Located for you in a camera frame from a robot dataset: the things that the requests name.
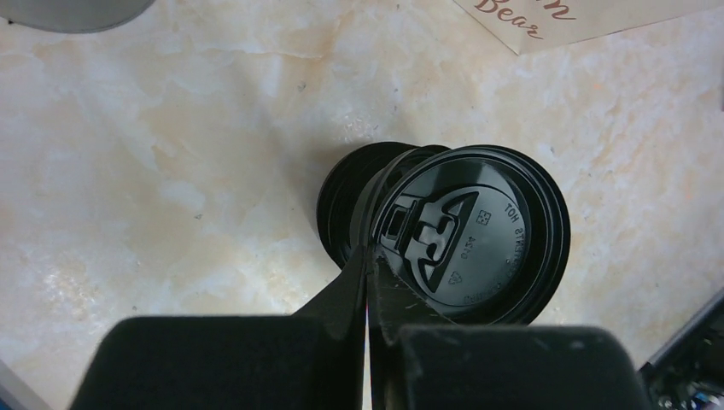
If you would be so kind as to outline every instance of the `white marble surface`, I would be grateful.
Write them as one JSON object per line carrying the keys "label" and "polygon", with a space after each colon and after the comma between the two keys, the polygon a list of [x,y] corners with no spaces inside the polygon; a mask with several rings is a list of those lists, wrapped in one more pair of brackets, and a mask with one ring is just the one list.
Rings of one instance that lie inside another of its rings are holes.
{"label": "white marble surface", "polygon": [[724,9],[517,57],[452,1],[159,0],[0,25],[0,360],[54,409],[136,314],[288,313],[335,275],[326,173],[376,140],[504,144],[569,204],[541,324],[642,363],[724,285]]}

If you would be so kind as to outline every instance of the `gray object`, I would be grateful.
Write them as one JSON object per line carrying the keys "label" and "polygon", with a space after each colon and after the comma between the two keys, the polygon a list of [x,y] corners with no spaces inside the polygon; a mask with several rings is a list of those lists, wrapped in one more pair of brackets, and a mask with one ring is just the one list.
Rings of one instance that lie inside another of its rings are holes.
{"label": "gray object", "polygon": [[49,32],[100,32],[133,20],[154,0],[0,0],[0,16]]}

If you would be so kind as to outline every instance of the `black cup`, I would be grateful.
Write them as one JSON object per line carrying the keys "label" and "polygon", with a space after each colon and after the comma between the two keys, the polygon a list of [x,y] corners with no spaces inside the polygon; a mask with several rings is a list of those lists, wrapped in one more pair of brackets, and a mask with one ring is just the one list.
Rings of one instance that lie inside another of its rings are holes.
{"label": "black cup", "polygon": [[344,267],[359,244],[428,305],[468,324],[530,323],[555,293],[570,247],[563,195],[513,149],[373,143],[332,169],[319,236]]}

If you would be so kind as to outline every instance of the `beige marble veining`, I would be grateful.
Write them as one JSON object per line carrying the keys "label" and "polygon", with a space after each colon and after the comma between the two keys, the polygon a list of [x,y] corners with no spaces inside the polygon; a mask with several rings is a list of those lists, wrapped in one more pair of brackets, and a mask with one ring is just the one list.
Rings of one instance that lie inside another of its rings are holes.
{"label": "beige marble veining", "polygon": [[338,273],[314,203],[370,141],[503,144],[571,215],[536,323],[641,364],[724,285],[724,9],[515,56],[452,1],[159,0],[0,25],[0,360],[54,409],[137,314],[288,313]]}

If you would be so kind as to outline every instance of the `black object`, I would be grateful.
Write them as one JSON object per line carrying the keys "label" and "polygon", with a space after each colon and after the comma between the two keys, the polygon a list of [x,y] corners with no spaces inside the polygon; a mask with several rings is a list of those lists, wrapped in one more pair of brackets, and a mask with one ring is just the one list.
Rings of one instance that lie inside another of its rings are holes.
{"label": "black object", "polygon": [[359,246],[292,316],[125,320],[70,408],[359,410],[366,283],[374,410],[648,408],[605,331],[459,326],[436,314],[405,325],[377,294],[400,281],[388,269],[380,249]]}
{"label": "black object", "polygon": [[724,290],[659,349],[639,375],[655,408],[724,408]]}
{"label": "black object", "polygon": [[380,244],[391,270],[458,323],[530,323],[563,276],[568,211],[551,176],[513,149],[374,143],[324,182],[317,221],[340,267]]}

